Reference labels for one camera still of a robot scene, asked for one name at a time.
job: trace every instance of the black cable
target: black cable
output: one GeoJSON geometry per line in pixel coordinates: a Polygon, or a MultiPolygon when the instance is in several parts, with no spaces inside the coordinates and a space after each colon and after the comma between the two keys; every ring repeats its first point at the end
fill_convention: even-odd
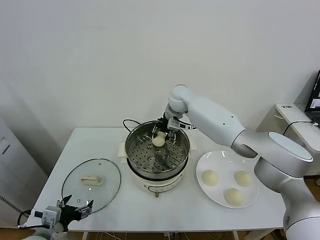
{"type": "Polygon", "coordinates": [[[22,217],[23,214],[28,214],[30,216],[31,215],[31,210],[25,210],[25,211],[20,212],[20,215],[18,217],[18,221],[16,223],[17,226],[20,225],[20,220],[21,220],[21,217],[22,217]]]}
{"type": "Polygon", "coordinates": [[[305,123],[305,124],[315,124],[316,122],[315,121],[293,121],[291,122],[287,127],[286,129],[284,130],[283,132],[283,136],[286,134],[287,130],[289,129],[289,127],[292,125],[292,124],[296,124],[296,123],[305,123]]]}
{"type": "Polygon", "coordinates": [[[129,132],[131,132],[131,131],[130,131],[130,129],[126,126],[126,124],[125,124],[125,122],[127,122],[127,121],[128,121],[128,122],[134,122],[134,123],[140,125],[140,122],[138,122],[138,121],[136,121],[136,120],[132,120],[132,119],[125,119],[125,120],[123,120],[122,124],[123,124],[123,126],[125,127],[125,129],[127,129],[129,132]]]}
{"type": "Polygon", "coordinates": [[[34,225],[34,226],[21,226],[18,229],[25,230],[25,229],[35,229],[35,228],[49,229],[50,227],[47,225],[34,225]]]}
{"type": "Polygon", "coordinates": [[[22,212],[20,212],[20,215],[19,215],[19,217],[18,217],[18,220],[17,220],[17,226],[18,226],[18,228],[19,229],[22,229],[22,230],[24,230],[24,229],[34,229],[34,228],[45,228],[45,229],[49,229],[49,226],[47,226],[47,225],[34,225],[34,226],[20,226],[20,220],[21,220],[21,217],[22,217],[22,215],[23,214],[28,214],[29,216],[31,215],[31,211],[32,210],[25,210],[25,211],[22,211],[22,212]]]}

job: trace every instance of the white plate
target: white plate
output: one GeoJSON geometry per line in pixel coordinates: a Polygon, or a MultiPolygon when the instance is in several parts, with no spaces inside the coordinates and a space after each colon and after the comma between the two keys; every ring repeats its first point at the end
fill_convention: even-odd
{"type": "Polygon", "coordinates": [[[245,208],[252,204],[259,194],[259,183],[253,170],[233,151],[210,151],[203,155],[196,165],[196,179],[204,193],[216,203],[228,208],[245,208]],[[205,185],[202,181],[202,173],[206,170],[215,171],[219,176],[216,186],[205,185]],[[253,184],[250,187],[239,185],[234,177],[238,171],[248,171],[251,174],[253,184]],[[225,199],[225,191],[230,188],[240,190],[244,195],[244,203],[240,206],[231,205],[225,199]]]}

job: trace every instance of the robotic arm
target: robotic arm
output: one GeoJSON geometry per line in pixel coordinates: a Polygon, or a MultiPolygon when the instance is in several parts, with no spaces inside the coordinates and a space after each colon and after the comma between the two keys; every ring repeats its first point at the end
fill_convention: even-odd
{"type": "Polygon", "coordinates": [[[20,225],[20,219],[24,212],[31,215],[32,211],[27,210],[20,214],[18,218],[19,229],[34,229],[35,233],[24,240],[55,240],[65,239],[66,235],[61,233],[68,232],[68,225],[72,221],[80,221],[88,217],[92,212],[94,201],[91,200],[87,205],[76,207],[67,205],[72,195],[64,197],[61,201],[58,200],[56,206],[48,206],[43,212],[35,211],[34,216],[41,218],[42,225],[27,226],[26,223],[20,225]]]}
{"type": "Polygon", "coordinates": [[[217,144],[228,146],[246,158],[260,156],[254,173],[266,187],[281,194],[286,207],[283,227],[288,240],[319,239],[320,203],[303,179],[313,162],[307,150],[276,132],[245,129],[222,106],[194,95],[185,85],[177,85],[164,113],[170,135],[179,129],[177,119],[183,114],[217,144]]]}

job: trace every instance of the white robotic arm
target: white robotic arm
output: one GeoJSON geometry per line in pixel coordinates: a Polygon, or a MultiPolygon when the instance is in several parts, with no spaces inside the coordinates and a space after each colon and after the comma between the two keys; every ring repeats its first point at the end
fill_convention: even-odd
{"type": "Polygon", "coordinates": [[[320,203],[303,180],[313,162],[308,151],[276,132],[258,133],[245,129],[237,117],[222,106],[194,95],[185,85],[177,85],[164,113],[169,131],[179,129],[177,118],[183,114],[217,144],[228,146],[246,158],[259,154],[254,173],[266,187],[282,195],[287,239],[319,239],[320,203]]]}

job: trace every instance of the table leg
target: table leg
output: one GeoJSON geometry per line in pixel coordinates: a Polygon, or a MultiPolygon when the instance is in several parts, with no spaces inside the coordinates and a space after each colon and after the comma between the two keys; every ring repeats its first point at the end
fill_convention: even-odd
{"type": "Polygon", "coordinates": [[[275,229],[276,228],[269,228],[269,229],[251,231],[244,237],[244,240],[260,240],[264,236],[268,235],[269,233],[272,233],[275,229]]]}
{"type": "Polygon", "coordinates": [[[232,231],[234,240],[239,240],[237,231],[232,231]]]}
{"type": "Polygon", "coordinates": [[[83,232],[82,240],[87,240],[88,233],[89,233],[88,231],[84,231],[84,232],[83,232]]]}

